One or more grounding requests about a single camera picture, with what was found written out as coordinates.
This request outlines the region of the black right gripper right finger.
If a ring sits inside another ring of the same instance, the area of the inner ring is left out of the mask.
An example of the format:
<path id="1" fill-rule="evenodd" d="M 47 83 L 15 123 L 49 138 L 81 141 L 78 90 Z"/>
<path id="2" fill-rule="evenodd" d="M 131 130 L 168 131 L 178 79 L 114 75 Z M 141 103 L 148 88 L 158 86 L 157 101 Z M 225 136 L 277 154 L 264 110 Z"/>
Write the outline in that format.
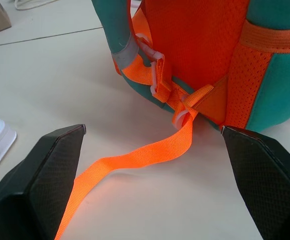
<path id="1" fill-rule="evenodd" d="M 290 153 L 258 132 L 224 126 L 235 181 L 263 239 L 290 240 Z"/>

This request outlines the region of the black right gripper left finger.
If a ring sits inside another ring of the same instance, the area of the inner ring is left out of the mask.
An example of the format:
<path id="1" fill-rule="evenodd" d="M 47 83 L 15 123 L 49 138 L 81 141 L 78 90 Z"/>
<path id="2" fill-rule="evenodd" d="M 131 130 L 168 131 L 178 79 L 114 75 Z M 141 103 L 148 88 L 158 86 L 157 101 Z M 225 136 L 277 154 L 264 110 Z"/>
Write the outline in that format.
<path id="1" fill-rule="evenodd" d="M 84 124 L 42 136 L 0 181 L 0 240 L 55 238 L 76 176 Z"/>

